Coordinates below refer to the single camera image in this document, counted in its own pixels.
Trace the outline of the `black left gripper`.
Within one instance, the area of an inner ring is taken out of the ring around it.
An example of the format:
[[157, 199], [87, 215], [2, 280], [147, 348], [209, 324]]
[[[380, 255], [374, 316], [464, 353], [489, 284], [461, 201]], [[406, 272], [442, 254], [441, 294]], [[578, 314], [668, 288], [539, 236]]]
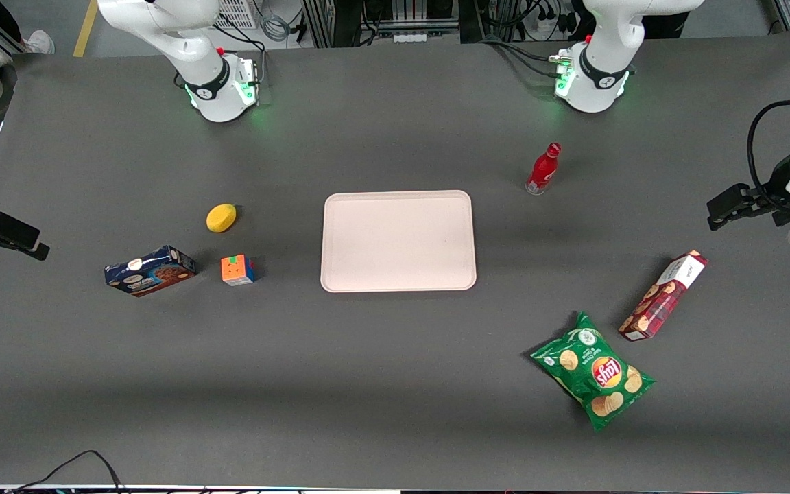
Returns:
[[781, 184], [755, 188], [734, 184], [722, 193], [722, 201], [706, 203], [706, 223], [711, 231], [718, 231], [733, 221], [763, 215], [771, 215], [777, 227], [790, 223], [790, 193]]

